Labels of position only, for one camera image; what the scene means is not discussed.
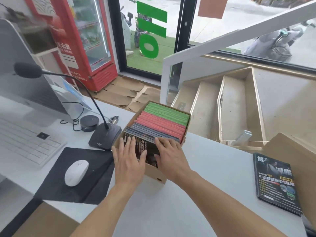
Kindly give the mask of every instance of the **white keyboard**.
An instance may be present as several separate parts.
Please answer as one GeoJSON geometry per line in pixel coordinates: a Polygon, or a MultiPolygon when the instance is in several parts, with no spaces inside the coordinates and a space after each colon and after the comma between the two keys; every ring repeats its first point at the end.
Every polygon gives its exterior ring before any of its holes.
{"type": "Polygon", "coordinates": [[[14,123],[0,118],[0,146],[42,167],[67,141],[30,128],[27,123],[14,123]]]}

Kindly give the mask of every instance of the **finger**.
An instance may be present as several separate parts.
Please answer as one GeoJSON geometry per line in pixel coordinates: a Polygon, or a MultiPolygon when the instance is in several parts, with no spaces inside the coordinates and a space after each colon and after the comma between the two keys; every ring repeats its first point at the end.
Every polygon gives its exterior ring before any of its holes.
{"type": "Polygon", "coordinates": [[[130,156],[136,157],[135,149],[136,149],[136,139],[133,136],[132,141],[131,141],[131,145],[130,145],[130,156]]]}
{"type": "Polygon", "coordinates": [[[178,150],[182,150],[180,143],[176,142],[176,146],[177,146],[178,150]]]}
{"type": "Polygon", "coordinates": [[[139,163],[144,165],[146,163],[147,150],[144,150],[139,158],[139,163]]]}
{"type": "Polygon", "coordinates": [[[165,147],[162,145],[162,143],[160,142],[160,140],[157,137],[155,137],[155,143],[156,143],[156,146],[157,146],[159,152],[161,153],[165,147]]]}
{"type": "Polygon", "coordinates": [[[158,139],[163,143],[165,148],[171,147],[171,144],[167,138],[159,137],[158,139]]]}
{"type": "Polygon", "coordinates": [[[158,169],[161,168],[161,157],[160,155],[156,155],[154,154],[156,161],[157,161],[157,165],[158,165],[158,169]]]}
{"type": "Polygon", "coordinates": [[[118,153],[114,146],[112,146],[112,152],[113,152],[114,165],[116,166],[118,163],[118,153]]]}
{"type": "Polygon", "coordinates": [[[130,151],[130,144],[131,144],[131,137],[129,136],[127,138],[127,141],[126,141],[126,144],[125,144],[125,147],[124,147],[124,156],[126,154],[128,154],[128,152],[130,151]]]}
{"type": "Polygon", "coordinates": [[[176,145],[176,141],[174,139],[169,139],[169,142],[170,142],[170,145],[173,147],[173,148],[176,148],[177,145],[176,145]]]}
{"type": "Polygon", "coordinates": [[[124,154],[124,140],[121,137],[119,140],[118,160],[123,156],[123,154],[124,154]]]}

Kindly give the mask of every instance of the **computer monitor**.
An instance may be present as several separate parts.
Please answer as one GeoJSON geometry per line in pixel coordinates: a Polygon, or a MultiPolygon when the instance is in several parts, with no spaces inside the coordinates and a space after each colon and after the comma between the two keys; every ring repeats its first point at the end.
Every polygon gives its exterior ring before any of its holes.
{"type": "Polygon", "coordinates": [[[19,33],[6,19],[0,19],[0,50],[0,95],[72,123],[72,118],[45,76],[26,79],[15,74],[14,63],[35,64],[35,61],[19,33]]]}

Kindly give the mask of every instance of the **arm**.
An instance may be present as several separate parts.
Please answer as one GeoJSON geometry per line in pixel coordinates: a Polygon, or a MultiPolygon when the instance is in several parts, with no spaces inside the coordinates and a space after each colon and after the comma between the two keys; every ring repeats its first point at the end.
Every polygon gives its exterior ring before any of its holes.
{"type": "Polygon", "coordinates": [[[158,168],[198,206],[218,237],[286,237],[250,209],[192,171],[179,143],[156,138],[158,168]]]}
{"type": "Polygon", "coordinates": [[[111,237],[115,226],[145,172],[145,150],[138,162],[135,137],[128,137],[124,147],[120,139],[119,150],[112,147],[115,164],[115,186],[105,199],[87,216],[70,237],[111,237]]]}

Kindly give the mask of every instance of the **microphone base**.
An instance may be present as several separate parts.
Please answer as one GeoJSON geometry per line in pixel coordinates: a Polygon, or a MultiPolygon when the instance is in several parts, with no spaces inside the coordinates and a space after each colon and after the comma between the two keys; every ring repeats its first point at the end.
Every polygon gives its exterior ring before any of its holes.
{"type": "Polygon", "coordinates": [[[107,123],[108,129],[105,128],[104,123],[100,124],[93,132],[89,146],[99,148],[102,150],[111,150],[115,140],[122,132],[122,129],[118,125],[107,123]]]}

